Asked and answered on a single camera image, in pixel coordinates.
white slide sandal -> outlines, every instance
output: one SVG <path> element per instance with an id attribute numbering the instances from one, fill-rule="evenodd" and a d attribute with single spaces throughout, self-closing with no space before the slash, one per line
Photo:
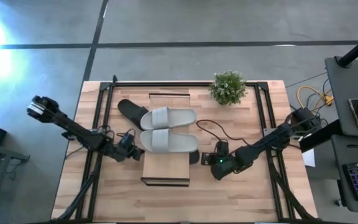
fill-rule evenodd
<path id="1" fill-rule="evenodd" d="M 193 124 L 196 119 L 197 115 L 193 109 L 170 109 L 163 107 L 143 115 L 140 126 L 143 130 L 174 128 Z"/>
<path id="2" fill-rule="evenodd" d="M 147 151 L 153 153 L 189 153 L 198 148 L 196 136 L 173 133 L 169 129 L 144 131 L 140 134 L 140 141 Z"/>

black cable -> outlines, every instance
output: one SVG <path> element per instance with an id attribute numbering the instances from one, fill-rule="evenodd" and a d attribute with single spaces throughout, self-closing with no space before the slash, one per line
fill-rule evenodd
<path id="1" fill-rule="evenodd" d="M 137 148 L 136 147 L 136 144 L 135 144 L 135 139 L 136 139 L 136 130 L 135 129 L 133 129 L 133 128 L 131 128 L 130 130 L 128 130 L 126 133 L 117 133 L 117 136 L 119 136 L 119 137 L 123 137 L 125 134 L 128 134 L 129 133 L 129 131 L 134 131 L 134 142 L 133 142 L 133 144 L 134 144 L 134 147 L 128 152 L 128 154 L 131 154 L 134 150 L 135 150 L 135 148 Z"/>
<path id="2" fill-rule="evenodd" d="M 296 146 L 296 145 L 289 144 L 289 146 L 292 146 L 292 147 L 295 147 L 295 148 L 301 149 L 301 147 Z"/>
<path id="3" fill-rule="evenodd" d="M 306 120 L 304 120 L 304 121 L 301 121 L 301 122 L 299 122 L 299 123 L 296 123 L 295 125 L 291 126 L 291 128 L 295 128 L 295 127 L 297 127 L 297 126 L 299 126 L 299 125 L 301 125 L 301 124 L 303 124 L 303 123 L 305 123 L 305 122 L 309 122 L 309 121 L 314 120 L 314 119 L 318 119 L 318 118 L 317 118 L 317 117 L 313 117 L 313 118 L 306 119 Z M 276 134 L 276 136 L 279 136 L 281 133 L 284 133 L 284 132 L 285 132 L 285 131 L 282 131 L 282 132 Z M 275 139 L 272 138 L 272 139 L 270 139 L 270 140 L 264 142 L 261 146 L 263 146 L 264 144 L 267 144 L 268 142 L 273 141 L 273 140 L 275 140 Z M 235 153 L 237 150 L 238 150 L 238 149 L 233 150 L 232 152 L 230 152 L 229 155 L 227 155 L 227 157 L 229 157 L 230 155 L 232 155 L 233 153 Z"/>
<path id="4" fill-rule="evenodd" d="M 317 110 L 317 112 L 316 112 L 316 114 L 317 114 L 317 113 L 320 111 L 320 109 L 323 108 L 325 105 L 327 105 L 326 102 L 325 102 L 325 104 L 323 104 L 322 106 L 320 106 L 320 107 L 318 107 L 318 108 L 312 110 L 312 112 L 315 111 L 315 110 Z"/>
<path id="5" fill-rule="evenodd" d="M 326 83 L 328 82 L 328 78 L 327 80 L 323 83 L 323 100 L 324 102 L 326 101 L 326 90 L 325 90 L 325 86 L 326 86 Z"/>
<path id="6" fill-rule="evenodd" d="M 328 121 L 324 118 L 320 119 L 320 121 L 325 121 L 326 122 L 326 126 L 328 125 Z"/>
<path id="7" fill-rule="evenodd" d="M 19 166 L 22 166 L 26 163 L 28 163 L 29 161 L 20 161 L 20 163 L 14 165 L 13 169 L 11 171 L 7 171 L 6 173 L 8 174 L 8 177 L 10 180 L 15 180 L 16 179 L 16 169 L 19 167 Z"/>
<path id="8" fill-rule="evenodd" d="M 308 99 L 307 99 L 307 101 L 306 101 L 306 107 L 308 108 L 308 105 L 309 105 L 309 101 L 310 101 L 310 98 L 312 97 L 312 96 L 315 96 L 316 94 L 315 93 L 313 93 L 312 95 L 310 95 L 309 97 L 308 97 Z"/>
<path id="9" fill-rule="evenodd" d="M 102 126 L 98 127 L 98 128 L 96 129 L 96 133 L 94 133 L 94 134 L 100 134 L 100 133 L 105 134 L 105 135 L 107 135 L 108 133 L 112 133 L 112 140 L 111 140 L 111 141 L 114 142 L 114 134 L 115 134 L 115 133 L 114 133 L 113 130 L 111 130 L 111 127 L 110 127 L 109 125 L 102 125 Z M 85 148 L 85 147 L 84 147 L 84 146 L 81 146 L 80 148 L 78 148 L 78 149 L 72 151 L 71 153 L 67 154 L 67 155 L 65 156 L 65 159 L 67 159 L 70 155 L 72 155 L 72 154 L 78 152 L 79 150 L 81 150 L 81 149 L 83 149 L 83 148 Z"/>
<path id="10" fill-rule="evenodd" d="M 74 151 L 72 151 L 71 153 L 67 154 L 67 155 L 66 155 L 66 157 L 65 157 L 65 159 L 67 159 L 67 157 L 71 156 L 72 154 L 74 154 L 74 153 L 78 152 L 79 150 L 81 150 L 81 149 L 83 149 L 83 148 L 84 148 L 84 146 L 79 147 L 78 149 L 75 149 L 75 150 L 74 150 Z"/>
<path id="11" fill-rule="evenodd" d="M 294 106 L 290 105 L 292 109 L 297 110 Z"/>
<path id="12" fill-rule="evenodd" d="M 324 74 L 327 74 L 327 72 L 324 72 L 324 73 L 315 75 L 315 76 L 313 76 L 313 77 L 307 78 L 307 79 L 305 79 L 305 80 L 302 80 L 302 81 L 293 83 L 293 84 L 291 84 L 291 85 L 286 86 L 285 88 L 290 88 L 291 86 L 294 86 L 294 85 L 299 84 L 299 83 L 303 83 L 303 82 L 308 81 L 308 80 L 311 80 L 311 79 L 313 79 L 313 78 L 317 78 L 317 77 L 319 77 L 319 76 L 321 76 L 321 75 L 324 75 Z"/>
<path id="13" fill-rule="evenodd" d="M 207 121 L 207 122 L 211 122 L 211 123 L 214 123 L 214 124 L 216 124 L 216 125 L 218 125 L 221 129 L 222 129 L 222 131 L 223 131 L 223 133 L 226 135 L 226 137 L 228 137 L 230 140 L 233 140 L 233 141 L 243 141 L 247 146 L 249 146 L 249 147 L 259 147 L 259 146 L 253 146 L 253 145 L 251 145 L 251 144 L 249 144 L 244 138 L 232 138 L 232 137 L 230 137 L 227 133 L 226 133 L 226 131 L 224 130 L 224 128 L 220 125 L 220 124 L 218 124 L 217 122 L 215 122 L 215 121 L 212 121 L 212 120 L 210 120 L 210 119 L 202 119 L 202 120 L 199 120 L 199 121 L 197 121 L 196 122 L 196 125 L 197 125 L 197 127 L 199 127 L 201 130 L 203 130 L 203 131 L 206 131 L 206 132 L 208 132 L 208 133 L 210 133 L 210 134 L 212 134 L 214 137 L 216 137 L 219 141 L 222 141 L 222 139 L 220 139 L 217 135 L 215 135 L 214 133 L 212 133 L 211 131 L 208 131 L 207 129 L 205 129 L 205 128 L 202 128 L 198 123 L 199 122 L 202 122 L 202 121 Z"/>

yellow cable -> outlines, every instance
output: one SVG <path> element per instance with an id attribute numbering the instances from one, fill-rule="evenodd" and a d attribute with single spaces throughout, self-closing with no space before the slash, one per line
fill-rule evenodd
<path id="1" fill-rule="evenodd" d="M 298 102 L 299 102 L 299 104 L 301 105 L 302 108 L 305 108 L 305 106 L 303 106 L 303 103 L 302 103 L 302 101 L 301 101 L 301 99 L 300 99 L 299 94 L 300 94 L 300 91 L 301 91 L 302 89 L 304 89 L 304 88 L 308 88 L 308 89 L 310 89 L 310 90 L 313 90 L 315 93 L 319 93 L 319 91 L 316 90 L 315 88 L 313 88 L 312 86 L 301 86 L 301 87 L 299 87 L 299 88 L 298 88 L 298 91 L 297 91 L 297 93 L 296 93 L 296 97 L 298 98 Z"/>
<path id="2" fill-rule="evenodd" d="M 326 95 L 325 97 L 323 97 L 323 96 L 320 97 L 320 99 L 318 99 L 317 103 L 314 105 L 314 108 L 313 108 L 314 110 L 317 108 L 318 103 L 320 103 L 320 101 L 323 100 L 324 98 L 325 98 L 326 104 L 331 103 L 331 102 L 333 101 L 333 99 L 334 99 L 333 96 L 327 96 L 327 95 Z"/>

black slide sandal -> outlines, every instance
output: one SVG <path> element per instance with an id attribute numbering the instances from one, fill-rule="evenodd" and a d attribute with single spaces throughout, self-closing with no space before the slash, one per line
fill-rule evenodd
<path id="1" fill-rule="evenodd" d="M 134 123 L 137 128 L 141 131 L 144 131 L 140 126 L 140 120 L 142 119 L 143 115 L 145 115 L 148 109 L 144 108 L 143 106 L 137 106 L 131 100 L 123 99 L 117 105 L 118 110 L 128 118 L 132 123 Z"/>
<path id="2" fill-rule="evenodd" d="M 189 156 L 189 164 L 190 165 L 196 164 L 199 160 L 200 160 L 200 152 L 198 151 L 198 149 L 196 151 L 190 153 L 190 156 Z"/>

white paper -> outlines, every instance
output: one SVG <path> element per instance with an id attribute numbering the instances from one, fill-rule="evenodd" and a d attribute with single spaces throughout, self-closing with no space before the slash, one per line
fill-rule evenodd
<path id="1" fill-rule="evenodd" d="M 305 137 L 299 138 L 299 141 L 301 141 L 303 138 L 307 138 L 310 135 L 311 134 L 308 134 Z M 302 153 L 302 157 L 305 166 L 316 167 L 316 160 L 314 159 L 314 149 L 310 149 L 309 151 Z"/>

